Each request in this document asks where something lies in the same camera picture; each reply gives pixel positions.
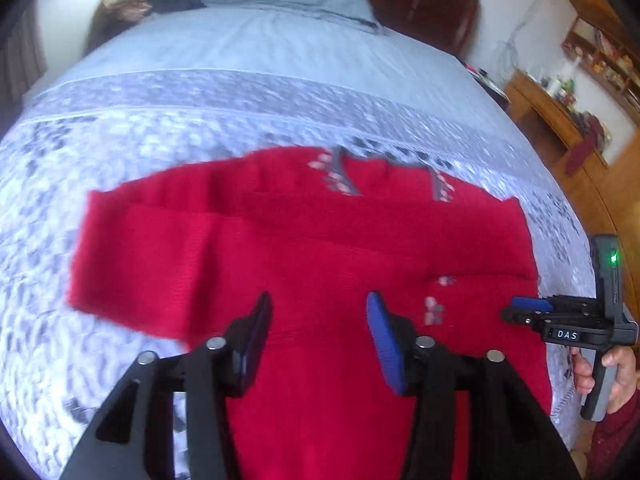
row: gray handle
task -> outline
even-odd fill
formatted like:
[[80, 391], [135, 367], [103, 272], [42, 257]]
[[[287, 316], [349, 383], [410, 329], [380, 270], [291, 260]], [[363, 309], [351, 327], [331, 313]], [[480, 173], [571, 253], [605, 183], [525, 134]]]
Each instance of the gray handle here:
[[606, 367], [602, 364], [602, 357], [607, 351], [587, 350], [584, 348], [580, 351], [582, 356], [591, 363], [593, 379], [596, 381], [591, 393], [582, 396], [580, 414], [584, 420], [600, 422], [607, 415], [609, 394], [618, 374], [617, 366]]

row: sweater sleeve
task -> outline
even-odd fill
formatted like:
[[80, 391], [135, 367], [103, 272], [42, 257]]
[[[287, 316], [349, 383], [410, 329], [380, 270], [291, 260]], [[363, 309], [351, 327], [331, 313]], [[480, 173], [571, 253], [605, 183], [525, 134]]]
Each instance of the sweater sleeve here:
[[617, 456], [640, 422], [638, 391], [619, 411], [607, 415], [596, 426], [588, 456], [589, 480], [604, 480]]

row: metal screw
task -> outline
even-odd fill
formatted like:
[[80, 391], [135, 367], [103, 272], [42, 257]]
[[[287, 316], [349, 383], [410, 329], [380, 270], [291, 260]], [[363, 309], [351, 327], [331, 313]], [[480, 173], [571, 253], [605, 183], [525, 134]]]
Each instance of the metal screw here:
[[224, 345], [226, 345], [226, 339], [223, 337], [212, 337], [207, 340], [209, 350], [220, 350]]
[[148, 365], [149, 363], [152, 363], [156, 357], [158, 356], [155, 352], [152, 352], [151, 350], [145, 350], [144, 352], [141, 352], [140, 355], [138, 355], [138, 364]]
[[428, 335], [421, 335], [415, 339], [415, 344], [418, 348], [433, 348], [436, 346], [436, 340]]
[[492, 363], [501, 363], [504, 361], [504, 354], [499, 350], [489, 350], [486, 353], [486, 358]]

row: bed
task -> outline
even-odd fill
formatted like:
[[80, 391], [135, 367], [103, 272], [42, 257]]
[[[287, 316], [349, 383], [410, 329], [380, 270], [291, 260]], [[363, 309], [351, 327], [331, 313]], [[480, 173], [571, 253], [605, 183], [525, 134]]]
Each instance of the bed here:
[[[567, 200], [454, 56], [468, 35], [466, 13], [445, 27], [452, 32], [433, 25], [438, 50], [363, 16], [363, 0], [348, 7], [329, 16], [326, 8], [211, 0], [152, 16], [38, 95], [0, 143], [0, 418], [42, 478], [59, 476], [140, 351], [182, 351], [65, 304], [92, 189], [275, 145], [339, 145], [430, 164], [520, 199], [540, 294], [594, 295], [588, 241]], [[408, 34], [416, 23], [397, 28]], [[571, 446], [578, 399], [568, 355], [548, 346], [547, 361], [551, 417]], [[188, 478], [184, 430], [176, 396], [178, 478]]]

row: person's hand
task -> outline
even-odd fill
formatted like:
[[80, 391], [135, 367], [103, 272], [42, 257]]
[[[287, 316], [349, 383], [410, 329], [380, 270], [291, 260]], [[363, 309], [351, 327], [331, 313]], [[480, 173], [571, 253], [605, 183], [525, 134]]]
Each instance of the person's hand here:
[[[595, 385], [591, 377], [591, 364], [580, 354], [579, 348], [571, 348], [574, 361], [574, 384], [579, 394], [590, 394]], [[638, 388], [636, 356], [628, 346], [616, 346], [602, 357], [606, 367], [618, 366], [616, 381], [611, 388], [607, 413], [615, 413], [634, 396]]]

